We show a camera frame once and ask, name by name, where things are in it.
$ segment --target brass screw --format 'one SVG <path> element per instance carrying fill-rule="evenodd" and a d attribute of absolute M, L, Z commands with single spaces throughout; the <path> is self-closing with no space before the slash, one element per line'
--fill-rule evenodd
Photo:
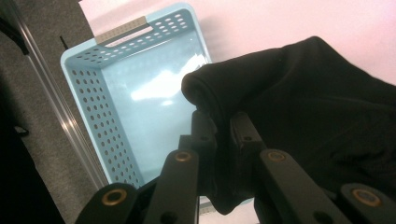
<path fill-rule="evenodd" d="M 286 159 L 285 155 L 280 152 L 270 152 L 268 153 L 268 158 L 271 161 L 283 161 Z"/>
<path fill-rule="evenodd" d="M 175 156 L 177 161 L 189 161 L 191 159 L 191 154 L 188 152 L 178 152 Z"/>
<path fill-rule="evenodd" d="M 102 203 L 107 206 L 114 206 L 122 203 L 126 199 L 126 195 L 125 189 L 113 189 L 102 197 Z"/>
<path fill-rule="evenodd" d="M 381 200 L 367 189 L 353 189 L 352 195 L 361 203 L 372 207 L 378 207 L 381 205 Z"/>

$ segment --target carpeted floor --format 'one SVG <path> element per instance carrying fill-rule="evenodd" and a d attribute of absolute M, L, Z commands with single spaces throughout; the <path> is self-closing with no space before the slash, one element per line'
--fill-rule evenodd
<path fill-rule="evenodd" d="M 69 48 L 92 38 L 78 1 L 15 2 L 80 128 L 83 128 L 60 66 L 64 52 L 60 36 Z M 95 193 L 95 188 L 66 138 L 33 67 L 20 49 L 2 33 L 0 88 L 6 93 L 7 103 L 16 121 L 30 131 L 22 140 L 64 221 L 74 223 L 83 206 Z"/>

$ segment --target light blue plastic basket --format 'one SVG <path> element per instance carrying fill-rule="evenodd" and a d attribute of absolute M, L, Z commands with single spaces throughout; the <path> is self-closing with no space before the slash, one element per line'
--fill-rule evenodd
<path fill-rule="evenodd" d="M 158 176 L 179 136 L 191 132 L 195 107 L 181 79 L 205 63 L 198 22 L 181 3 L 64 53 L 64 74 L 109 183 L 140 187 Z"/>

